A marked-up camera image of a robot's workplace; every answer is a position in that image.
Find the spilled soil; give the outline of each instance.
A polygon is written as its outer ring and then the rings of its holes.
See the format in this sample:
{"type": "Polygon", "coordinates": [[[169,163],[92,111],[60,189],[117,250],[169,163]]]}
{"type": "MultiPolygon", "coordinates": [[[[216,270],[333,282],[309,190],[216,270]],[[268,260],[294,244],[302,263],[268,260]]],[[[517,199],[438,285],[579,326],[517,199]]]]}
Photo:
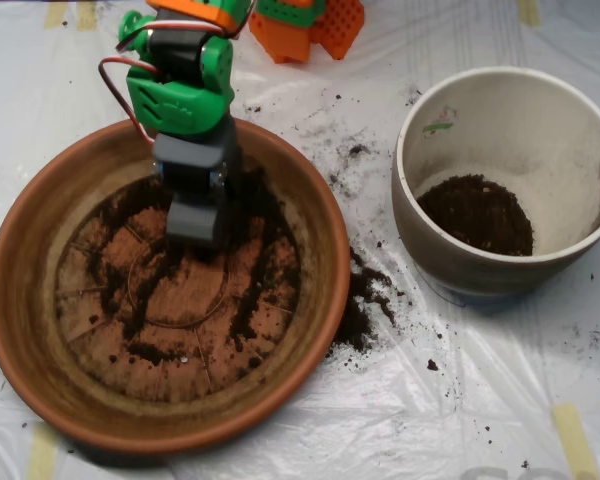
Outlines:
{"type": "Polygon", "coordinates": [[[396,326],[391,301],[378,289],[382,286],[390,288],[393,284],[384,273],[367,266],[353,247],[350,247],[350,255],[355,268],[351,272],[349,295],[333,345],[351,345],[356,351],[365,352],[376,339],[372,330],[372,313],[369,310],[371,304],[379,305],[382,313],[396,326]]]}
{"type": "Polygon", "coordinates": [[[482,175],[451,177],[418,198],[418,204],[440,228],[467,245],[500,255],[532,254],[531,222],[518,199],[482,175]]]}

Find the green mark on pot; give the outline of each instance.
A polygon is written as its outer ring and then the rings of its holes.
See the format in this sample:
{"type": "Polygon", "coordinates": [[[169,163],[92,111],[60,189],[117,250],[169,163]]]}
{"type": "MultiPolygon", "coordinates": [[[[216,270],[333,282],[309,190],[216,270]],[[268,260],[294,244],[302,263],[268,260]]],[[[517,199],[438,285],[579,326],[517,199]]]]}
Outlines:
{"type": "Polygon", "coordinates": [[[453,127],[453,123],[433,123],[422,129],[423,132],[433,132],[434,130],[449,130],[453,127]]]}

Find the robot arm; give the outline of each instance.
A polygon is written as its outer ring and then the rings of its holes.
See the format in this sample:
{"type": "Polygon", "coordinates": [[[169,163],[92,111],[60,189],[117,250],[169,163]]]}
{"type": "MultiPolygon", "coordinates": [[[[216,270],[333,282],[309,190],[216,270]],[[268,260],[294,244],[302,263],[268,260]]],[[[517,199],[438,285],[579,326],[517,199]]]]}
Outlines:
{"type": "Polygon", "coordinates": [[[221,248],[231,224],[230,195],[239,189],[242,170],[229,113],[234,98],[229,37],[239,33],[253,5],[250,0],[149,3],[158,8],[156,17],[131,11],[120,25],[121,45],[144,62],[122,62],[133,65],[127,86],[135,113],[126,109],[139,130],[158,131],[155,142],[147,140],[154,144],[163,185],[173,193],[167,236],[221,248]]]}

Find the yellow tape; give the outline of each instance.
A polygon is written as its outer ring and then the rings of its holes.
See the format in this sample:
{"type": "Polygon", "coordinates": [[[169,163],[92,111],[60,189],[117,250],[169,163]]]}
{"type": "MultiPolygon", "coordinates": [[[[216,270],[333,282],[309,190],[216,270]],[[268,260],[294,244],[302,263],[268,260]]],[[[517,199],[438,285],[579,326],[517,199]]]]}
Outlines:
{"type": "Polygon", "coordinates": [[[58,435],[46,423],[38,423],[33,431],[27,480],[51,480],[58,450],[58,435]]]}
{"type": "Polygon", "coordinates": [[[565,403],[553,407],[553,418],[573,478],[575,480],[600,480],[600,472],[593,453],[589,449],[589,443],[575,405],[565,403]]]}
{"type": "Polygon", "coordinates": [[[90,32],[96,29],[96,2],[78,2],[78,31],[90,32]]]}
{"type": "Polygon", "coordinates": [[[540,26],[540,13],[537,0],[518,0],[518,18],[530,27],[540,26]]]}
{"type": "Polygon", "coordinates": [[[61,25],[68,6],[67,2],[49,2],[47,16],[44,19],[44,28],[49,29],[61,25]]]}

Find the pot rim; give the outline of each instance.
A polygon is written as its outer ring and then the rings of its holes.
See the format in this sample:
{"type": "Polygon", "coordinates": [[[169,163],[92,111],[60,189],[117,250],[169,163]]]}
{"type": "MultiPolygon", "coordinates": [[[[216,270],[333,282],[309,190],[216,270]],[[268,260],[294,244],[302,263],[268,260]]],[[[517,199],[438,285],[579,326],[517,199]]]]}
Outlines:
{"type": "Polygon", "coordinates": [[[473,254],[475,256],[481,257],[485,260],[490,260],[492,262],[497,262],[500,264],[513,264],[513,265],[537,265],[545,262],[553,262],[556,260],[560,260],[566,257],[570,257],[579,252],[587,250],[594,243],[596,243],[600,239],[600,226],[596,228],[593,232],[591,232],[588,236],[580,240],[578,243],[571,245],[570,247],[563,248],[562,250],[558,250],[557,252],[547,253],[544,255],[531,255],[529,257],[514,257],[509,255],[500,255],[496,253],[486,252],[484,250],[480,250],[478,248],[467,245],[464,242],[456,239],[452,235],[449,235],[443,229],[441,229],[433,220],[429,218],[429,216],[424,212],[424,210],[420,207],[416,198],[414,197],[409,185],[407,184],[406,175],[404,172],[404,164],[402,161],[404,155],[404,142],[407,135],[407,130],[409,129],[411,122],[415,118],[416,114],[420,111],[422,106],[425,104],[427,100],[433,97],[435,94],[446,88],[447,86],[459,81],[464,80],[470,77],[478,77],[482,75],[491,75],[494,73],[501,74],[510,74],[510,75],[521,75],[526,77],[533,77],[538,80],[542,80],[544,82],[550,83],[557,88],[562,90],[566,90],[568,93],[574,95],[577,99],[583,102],[595,116],[600,120],[600,107],[598,107],[589,97],[587,97],[580,90],[565,82],[564,80],[560,80],[553,75],[549,75],[547,73],[541,72],[539,70],[533,70],[530,68],[522,68],[522,67],[481,67],[474,68],[470,70],[466,70],[460,73],[457,73],[438,84],[434,85],[430,88],[425,94],[418,100],[418,102],[411,109],[409,114],[407,115],[406,120],[402,124],[402,128],[400,129],[400,134],[398,135],[397,147],[396,147],[396,158],[395,158],[395,167],[398,169],[398,177],[400,180],[400,186],[402,187],[402,191],[404,192],[407,200],[411,204],[411,207],[416,211],[418,216],[427,224],[427,226],[433,230],[435,233],[440,235],[447,242],[451,243],[455,247],[464,250],[467,253],[473,254]]]}
{"type": "MultiPolygon", "coordinates": [[[[331,345],[340,324],[342,313],[344,312],[349,287],[349,239],[342,212],[326,182],[304,155],[268,130],[244,120],[236,119],[236,123],[239,130],[246,130],[261,138],[264,137],[265,141],[275,143],[286,150],[290,159],[297,162],[311,178],[331,220],[329,226],[331,230],[330,234],[335,243],[335,256],[332,259],[334,271],[336,272],[335,293],[315,341],[312,343],[303,361],[298,364],[275,390],[261,402],[239,413],[235,417],[203,431],[155,440],[138,440],[117,436],[115,432],[102,433],[93,431],[87,426],[76,424],[70,416],[59,413],[51,408],[43,397],[38,396],[27,386],[18,366],[7,355],[4,339],[0,335],[0,367],[9,380],[9,383],[35,413],[68,436],[98,448],[127,454],[166,454],[208,446],[222,440],[227,440],[260,422],[282,405],[315,370],[331,345]]],[[[29,201],[29,198],[45,185],[47,179],[54,174],[58,166],[70,159],[76,151],[85,148],[87,145],[100,141],[103,137],[120,134],[124,130],[131,129],[133,129],[131,121],[124,120],[93,132],[64,150],[40,170],[18,196],[0,227],[0,265],[5,255],[3,250],[5,241],[9,235],[14,234],[16,231],[17,225],[15,224],[15,219],[18,217],[19,211],[29,201]]]]}

